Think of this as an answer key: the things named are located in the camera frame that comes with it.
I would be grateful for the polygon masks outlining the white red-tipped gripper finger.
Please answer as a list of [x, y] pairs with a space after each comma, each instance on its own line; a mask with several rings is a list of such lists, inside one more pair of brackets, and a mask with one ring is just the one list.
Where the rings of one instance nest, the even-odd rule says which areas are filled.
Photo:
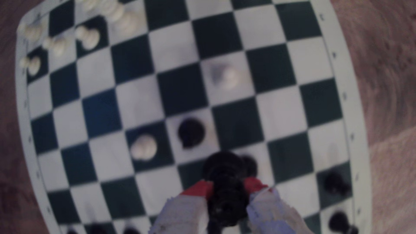
[[208, 200], [214, 184], [205, 180], [167, 200], [149, 234], [203, 234], [209, 224]]
[[299, 212], [287, 204], [275, 187], [255, 177], [244, 179], [249, 196], [248, 226], [253, 234], [312, 234]]

